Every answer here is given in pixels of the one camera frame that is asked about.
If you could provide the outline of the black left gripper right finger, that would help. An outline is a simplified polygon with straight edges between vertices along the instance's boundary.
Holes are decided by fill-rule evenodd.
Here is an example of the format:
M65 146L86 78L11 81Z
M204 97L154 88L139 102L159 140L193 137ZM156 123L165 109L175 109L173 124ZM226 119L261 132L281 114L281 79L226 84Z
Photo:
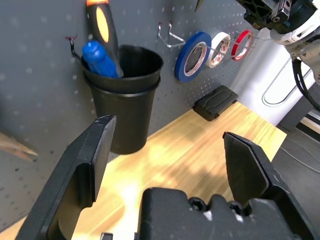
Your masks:
M289 186L254 142L223 134L228 183L242 206L236 233L246 240L318 240Z

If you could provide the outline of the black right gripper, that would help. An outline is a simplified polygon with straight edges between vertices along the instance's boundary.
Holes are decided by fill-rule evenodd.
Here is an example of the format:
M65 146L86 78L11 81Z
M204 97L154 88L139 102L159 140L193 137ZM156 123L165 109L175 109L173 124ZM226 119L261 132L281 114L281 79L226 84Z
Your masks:
M316 12L313 0L239 0L243 18L256 30L296 30Z

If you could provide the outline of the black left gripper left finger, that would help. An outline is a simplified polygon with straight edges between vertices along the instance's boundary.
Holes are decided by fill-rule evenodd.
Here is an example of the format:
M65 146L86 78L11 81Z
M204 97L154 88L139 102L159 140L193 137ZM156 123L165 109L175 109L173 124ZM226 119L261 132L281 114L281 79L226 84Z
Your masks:
M70 240L81 211L98 198L116 126L107 115L67 146L20 227L17 240Z

